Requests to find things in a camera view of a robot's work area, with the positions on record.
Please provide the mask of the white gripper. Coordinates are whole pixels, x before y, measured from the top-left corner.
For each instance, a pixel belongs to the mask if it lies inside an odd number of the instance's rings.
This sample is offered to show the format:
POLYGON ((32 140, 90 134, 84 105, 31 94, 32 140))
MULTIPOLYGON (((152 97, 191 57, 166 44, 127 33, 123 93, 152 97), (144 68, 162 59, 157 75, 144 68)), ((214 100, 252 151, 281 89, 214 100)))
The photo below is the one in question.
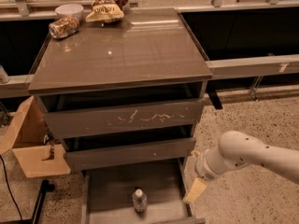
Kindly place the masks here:
POLYGON ((200 154, 199 151, 193 150, 192 156, 197 158, 195 163, 196 177, 191 187, 186 192, 183 202, 193 203, 206 190, 207 183, 220 178, 226 172, 223 156, 217 147, 207 149, 200 154))

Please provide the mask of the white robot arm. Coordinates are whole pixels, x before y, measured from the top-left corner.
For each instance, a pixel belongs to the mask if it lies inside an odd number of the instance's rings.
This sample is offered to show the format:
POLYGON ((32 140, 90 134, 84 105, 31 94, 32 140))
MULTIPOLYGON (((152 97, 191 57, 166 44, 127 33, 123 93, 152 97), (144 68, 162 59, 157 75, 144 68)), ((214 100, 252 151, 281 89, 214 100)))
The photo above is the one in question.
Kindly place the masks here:
POLYGON ((299 183, 299 151, 265 144, 248 134, 229 131, 219 143, 204 152, 192 151, 197 177, 186 191, 183 202, 193 203, 212 182, 226 172, 242 169, 250 164, 259 165, 292 182, 299 183))

